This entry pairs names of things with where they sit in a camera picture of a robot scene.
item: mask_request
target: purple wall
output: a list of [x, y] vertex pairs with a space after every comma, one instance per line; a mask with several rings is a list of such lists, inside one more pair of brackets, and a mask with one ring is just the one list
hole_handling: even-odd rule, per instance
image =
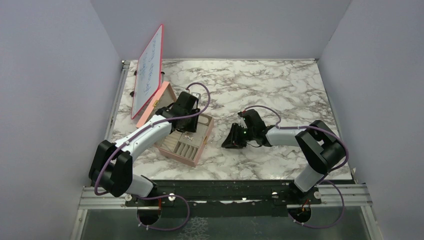
[[68, 239], [120, 58], [89, 0], [0, 2], [0, 239]]
[[119, 56], [160, 24], [164, 58], [319, 58], [351, 0], [91, 0]]
[[318, 66], [384, 239], [423, 239], [424, 1], [353, 0]]

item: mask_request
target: small black object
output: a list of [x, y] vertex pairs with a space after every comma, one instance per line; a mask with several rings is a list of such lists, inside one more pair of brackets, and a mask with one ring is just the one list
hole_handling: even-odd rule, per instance
[[[199, 102], [199, 99], [188, 92], [181, 92], [177, 100], [172, 104], [171, 107], [162, 107], [156, 111], [156, 115], [161, 115], [167, 119], [192, 115], [200, 112], [199, 108], [194, 108], [195, 104]], [[195, 133], [197, 130], [199, 121], [199, 115], [179, 120], [170, 121], [172, 124], [171, 132], [177, 130], [179, 132], [191, 132]]]
[[307, 207], [305, 207], [303, 210], [302, 207], [289, 208], [288, 214], [290, 214], [291, 217], [299, 223], [306, 223], [311, 218], [312, 209]]
[[[95, 152], [93, 162], [88, 173], [93, 185], [109, 156], [117, 149], [114, 143], [108, 140], [102, 141]], [[116, 155], [116, 163], [106, 167], [100, 179], [100, 186], [119, 197], [124, 194], [133, 182], [133, 157], [128, 151], [120, 150]]]
[[273, 125], [265, 126], [261, 116], [254, 109], [239, 112], [238, 115], [243, 118], [246, 128], [233, 123], [221, 147], [226, 149], [242, 149], [247, 146], [247, 141], [256, 141], [259, 146], [271, 146], [265, 135], [269, 129], [274, 127]]
[[144, 225], [152, 225], [159, 220], [159, 212], [158, 211], [141, 211], [137, 210], [137, 218]]
[[[310, 126], [332, 133], [331, 129], [321, 120], [315, 120]], [[295, 138], [308, 164], [317, 173], [327, 174], [334, 165], [346, 156], [343, 146], [327, 133], [306, 129], [297, 134]]]

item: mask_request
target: white marble countertop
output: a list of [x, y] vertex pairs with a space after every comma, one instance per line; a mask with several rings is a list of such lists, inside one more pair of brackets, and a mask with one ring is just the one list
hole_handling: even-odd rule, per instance
[[[134, 71], [132, 61], [119, 105], [112, 141], [136, 130], [139, 117], [131, 120]], [[281, 126], [309, 125], [323, 120], [335, 133], [337, 128], [323, 82], [314, 60], [164, 60], [165, 81], [178, 94], [190, 83], [205, 84], [211, 94], [205, 114], [213, 116], [215, 127], [197, 167], [162, 156], [155, 147], [146, 150], [134, 163], [133, 173], [151, 179], [175, 180], [272, 180], [294, 179], [307, 164], [299, 147], [273, 146], [224, 149], [237, 112], [252, 105], [276, 110]], [[190, 88], [202, 94], [200, 86]], [[272, 112], [255, 108], [266, 125], [278, 120]], [[348, 165], [332, 172], [328, 179], [352, 179]]]

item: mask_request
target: pink wooden box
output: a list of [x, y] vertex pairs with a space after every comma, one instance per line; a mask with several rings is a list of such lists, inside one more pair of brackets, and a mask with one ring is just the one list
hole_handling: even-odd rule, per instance
[[[175, 102], [177, 97], [168, 81], [164, 81], [159, 90], [154, 94], [146, 110], [138, 121], [136, 127], [143, 126], [157, 111]], [[195, 167], [202, 155], [203, 149], [208, 143], [208, 137], [214, 127], [214, 118], [200, 114], [196, 132], [174, 131], [164, 139], [157, 141], [154, 146], [159, 152], [171, 159], [183, 164]]]

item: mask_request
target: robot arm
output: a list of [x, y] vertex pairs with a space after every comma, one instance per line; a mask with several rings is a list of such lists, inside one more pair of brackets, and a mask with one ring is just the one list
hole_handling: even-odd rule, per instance
[[[278, 129], [266, 126], [258, 112], [249, 109], [239, 112], [240, 123], [233, 123], [228, 137], [222, 143], [226, 149], [242, 149], [248, 141], [256, 141], [262, 147], [300, 147], [308, 164], [294, 180], [293, 191], [303, 195], [319, 183], [345, 155], [345, 149], [331, 135], [313, 129]], [[321, 120], [310, 126], [333, 133]]]
[[154, 182], [144, 176], [133, 174], [133, 163], [147, 148], [157, 141], [163, 139], [173, 131], [196, 132], [199, 116], [181, 118], [196, 114], [200, 111], [197, 108], [199, 99], [194, 96], [198, 93], [190, 94], [182, 92], [175, 103], [168, 107], [163, 107], [156, 111], [155, 115], [142, 127], [125, 136], [116, 142], [102, 141], [94, 155], [89, 171], [89, 178], [96, 182], [102, 168], [109, 158], [116, 159], [116, 162], [109, 163], [100, 177], [99, 185], [114, 197], [119, 197], [124, 193], [148, 196], [154, 188]]

